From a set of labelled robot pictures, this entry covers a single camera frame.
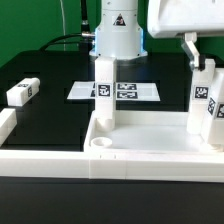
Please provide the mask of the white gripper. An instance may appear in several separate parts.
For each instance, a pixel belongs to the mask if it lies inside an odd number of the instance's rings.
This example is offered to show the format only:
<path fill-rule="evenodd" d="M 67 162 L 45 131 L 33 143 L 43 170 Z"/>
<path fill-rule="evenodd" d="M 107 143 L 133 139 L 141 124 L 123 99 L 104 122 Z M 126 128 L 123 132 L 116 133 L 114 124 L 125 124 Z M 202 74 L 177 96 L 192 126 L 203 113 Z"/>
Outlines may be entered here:
<path fill-rule="evenodd" d="M 224 0 L 149 0 L 147 29 L 153 38 L 183 35 L 181 47 L 192 71 L 205 69 L 199 36 L 224 35 Z"/>

